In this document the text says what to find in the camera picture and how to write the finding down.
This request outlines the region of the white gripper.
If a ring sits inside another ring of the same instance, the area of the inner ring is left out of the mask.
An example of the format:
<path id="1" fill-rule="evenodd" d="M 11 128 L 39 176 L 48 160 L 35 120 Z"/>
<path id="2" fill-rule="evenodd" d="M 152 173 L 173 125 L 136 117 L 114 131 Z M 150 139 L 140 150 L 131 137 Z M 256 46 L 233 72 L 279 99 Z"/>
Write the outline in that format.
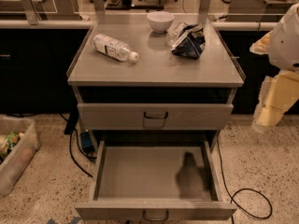
<path id="1" fill-rule="evenodd" d="M 253 43 L 249 51 L 268 53 L 269 62 L 284 69 L 274 77 L 266 76 L 262 82 L 251 127 L 266 133 L 299 100 L 299 4 L 292 5 L 273 31 Z"/>

